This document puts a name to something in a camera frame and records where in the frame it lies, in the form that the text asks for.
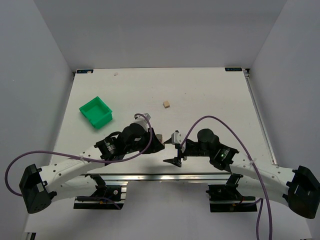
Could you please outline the green plastic tray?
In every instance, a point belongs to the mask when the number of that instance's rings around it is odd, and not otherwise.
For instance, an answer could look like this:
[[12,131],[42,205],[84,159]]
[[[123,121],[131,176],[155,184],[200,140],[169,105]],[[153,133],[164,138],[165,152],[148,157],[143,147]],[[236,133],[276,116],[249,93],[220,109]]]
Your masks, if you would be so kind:
[[113,120],[113,111],[99,96],[81,106],[79,111],[95,129],[101,129]]

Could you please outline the dark olive cube block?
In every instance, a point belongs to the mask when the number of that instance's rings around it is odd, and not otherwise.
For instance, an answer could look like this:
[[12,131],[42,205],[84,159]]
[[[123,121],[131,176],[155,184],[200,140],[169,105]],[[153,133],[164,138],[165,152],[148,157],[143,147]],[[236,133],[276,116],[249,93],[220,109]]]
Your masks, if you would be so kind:
[[161,134],[157,134],[156,137],[161,143],[163,142],[163,136]]

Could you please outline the wood cube with number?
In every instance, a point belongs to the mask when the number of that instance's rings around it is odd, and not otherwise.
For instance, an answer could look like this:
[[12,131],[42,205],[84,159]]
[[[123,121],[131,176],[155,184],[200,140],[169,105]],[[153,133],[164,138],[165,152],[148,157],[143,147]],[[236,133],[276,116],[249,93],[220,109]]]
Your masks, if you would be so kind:
[[163,107],[164,107],[165,109],[169,108],[169,107],[170,107],[170,103],[169,103],[168,101],[164,101],[164,102],[163,102]]

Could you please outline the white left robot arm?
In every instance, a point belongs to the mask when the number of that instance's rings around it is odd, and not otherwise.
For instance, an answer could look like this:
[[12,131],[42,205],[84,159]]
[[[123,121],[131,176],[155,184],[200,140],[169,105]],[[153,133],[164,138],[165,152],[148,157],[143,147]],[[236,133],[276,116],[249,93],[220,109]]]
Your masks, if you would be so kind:
[[67,155],[55,164],[24,170],[19,188],[29,214],[38,213],[51,203],[76,198],[80,202],[111,205],[121,209],[121,186],[107,185],[100,174],[91,171],[119,163],[131,153],[155,154],[165,145],[146,123],[131,123],[96,142],[80,155]]

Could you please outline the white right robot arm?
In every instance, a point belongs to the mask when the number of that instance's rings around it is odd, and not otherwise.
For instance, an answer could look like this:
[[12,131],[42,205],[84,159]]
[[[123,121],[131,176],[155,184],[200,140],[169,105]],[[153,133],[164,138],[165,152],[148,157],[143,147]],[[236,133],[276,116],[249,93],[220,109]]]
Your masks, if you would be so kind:
[[175,131],[166,144],[177,149],[177,156],[166,162],[177,167],[188,157],[208,157],[218,170],[230,173],[225,185],[210,185],[210,200],[226,211],[231,203],[242,204],[247,199],[264,198],[289,207],[306,219],[314,219],[320,205],[320,183],[311,170],[272,164],[253,165],[249,157],[237,149],[224,145],[212,130],[197,133],[197,141],[185,139]]

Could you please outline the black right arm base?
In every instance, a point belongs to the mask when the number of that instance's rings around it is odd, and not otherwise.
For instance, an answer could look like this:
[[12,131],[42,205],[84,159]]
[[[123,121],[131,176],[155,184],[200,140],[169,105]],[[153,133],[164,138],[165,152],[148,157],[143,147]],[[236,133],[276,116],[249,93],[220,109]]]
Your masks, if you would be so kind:
[[205,191],[209,197],[211,213],[247,213],[256,212],[261,201],[254,196],[243,196],[237,190],[240,174],[231,174],[225,184],[211,184]]

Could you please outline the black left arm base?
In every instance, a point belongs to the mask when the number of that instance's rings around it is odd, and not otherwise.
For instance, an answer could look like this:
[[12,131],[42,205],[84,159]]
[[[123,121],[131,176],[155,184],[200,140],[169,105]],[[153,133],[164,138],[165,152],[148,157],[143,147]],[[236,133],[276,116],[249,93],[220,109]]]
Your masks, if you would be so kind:
[[127,181],[104,180],[99,174],[86,174],[84,178],[93,180],[94,190],[81,194],[74,200],[75,210],[121,210],[127,194]]

